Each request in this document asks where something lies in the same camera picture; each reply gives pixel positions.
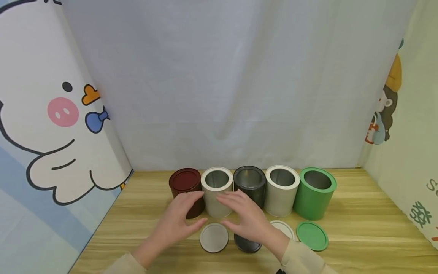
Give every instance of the green can lid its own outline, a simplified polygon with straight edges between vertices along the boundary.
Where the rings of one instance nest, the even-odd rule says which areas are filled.
[[[297,226],[298,239],[311,250],[322,251],[329,245],[327,233],[313,222],[302,222]]]

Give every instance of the green tin can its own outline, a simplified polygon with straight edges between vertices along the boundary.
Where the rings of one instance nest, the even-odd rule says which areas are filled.
[[[300,172],[300,185],[293,204],[293,210],[304,219],[322,219],[337,183],[327,171],[317,167],[307,167]]]

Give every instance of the wrist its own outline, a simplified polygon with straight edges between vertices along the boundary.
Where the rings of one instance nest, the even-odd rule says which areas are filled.
[[[274,254],[278,261],[281,261],[290,242],[290,238],[272,225],[267,229],[265,235],[262,244]]]
[[[153,260],[166,248],[167,245],[165,245],[163,241],[158,237],[151,235],[132,252],[132,256],[144,269],[148,269]]]

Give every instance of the blue bow tie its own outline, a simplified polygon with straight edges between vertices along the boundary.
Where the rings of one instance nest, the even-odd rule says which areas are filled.
[[[85,124],[91,132],[99,133],[103,128],[103,121],[106,119],[110,120],[108,112],[105,110],[105,107],[103,107],[101,113],[94,111],[88,112],[87,115],[85,115]]]

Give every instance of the cartoon eye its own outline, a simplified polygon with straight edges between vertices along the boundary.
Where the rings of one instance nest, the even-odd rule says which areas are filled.
[[[71,86],[71,84],[69,82],[62,83],[62,88],[66,92],[71,92],[73,90],[73,87]]]

